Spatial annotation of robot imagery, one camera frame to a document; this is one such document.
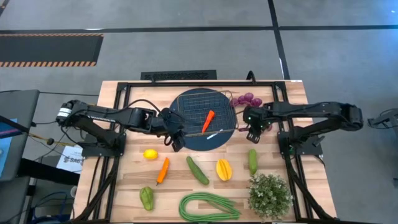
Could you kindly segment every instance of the yellow lemon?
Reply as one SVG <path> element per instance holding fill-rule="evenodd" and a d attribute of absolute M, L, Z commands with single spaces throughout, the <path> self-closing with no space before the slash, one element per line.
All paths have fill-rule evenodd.
<path fill-rule="evenodd" d="M 221 180 L 227 181 L 232 177 L 232 168 L 226 159 L 219 159 L 217 162 L 217 174 Z"/>
<path fill-rule="evenodd" d="M 144 152 L 144 157 L 146 159 L 156 159 L 157 158 L 157 151 L 155 149 L 147 149 Z"/>

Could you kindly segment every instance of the yellow mango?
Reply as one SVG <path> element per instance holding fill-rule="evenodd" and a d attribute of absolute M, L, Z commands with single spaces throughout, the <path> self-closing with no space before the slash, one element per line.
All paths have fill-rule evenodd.
<path fill-rule="evenodd" d="M 226 159 L 217 161 L 217 174 L 221 180 L 227 181 L 232 177 L 232 168 Z"/>

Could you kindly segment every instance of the warning stripe tape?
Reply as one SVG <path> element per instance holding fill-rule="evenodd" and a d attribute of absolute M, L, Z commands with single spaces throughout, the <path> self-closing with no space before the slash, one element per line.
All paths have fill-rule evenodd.
<path fill-rule="evenodd" d="M 0 62 L 0 67 L 94 67 L 96 62 Z"/>
<path fill-rule="evenodd" d="M 103 37 L 104 34 L 0 34 L 0 37 Z"/>

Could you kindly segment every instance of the potted plant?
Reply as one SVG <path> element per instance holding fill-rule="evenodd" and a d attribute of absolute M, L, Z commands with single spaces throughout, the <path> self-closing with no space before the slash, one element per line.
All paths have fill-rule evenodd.
<path fill-rule="evenodd" d="M 250 183 L 249 208 L 263 221 L 267 217 L 280 220 L 289 212 L 293 197 L 280 176 L 259 174 L 252 176 Z"/>

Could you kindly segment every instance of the wire rack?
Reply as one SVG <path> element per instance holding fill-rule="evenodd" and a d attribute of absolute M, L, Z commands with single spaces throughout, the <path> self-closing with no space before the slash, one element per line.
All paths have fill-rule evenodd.
<path fill-rule="evenodd" d="M 187 133 L 186 136 L 229 132 L 238 128 L 235 109 L 229 103 L 231 99 L 232 93 L 230 91 L 180 95 L 177 98 L 177 107 L 178 112 L 187 121 L 184 128 Z M 201 129 L 210 110 L 215 112 L 215 117 L 206 132 L 202 134 Z"/>

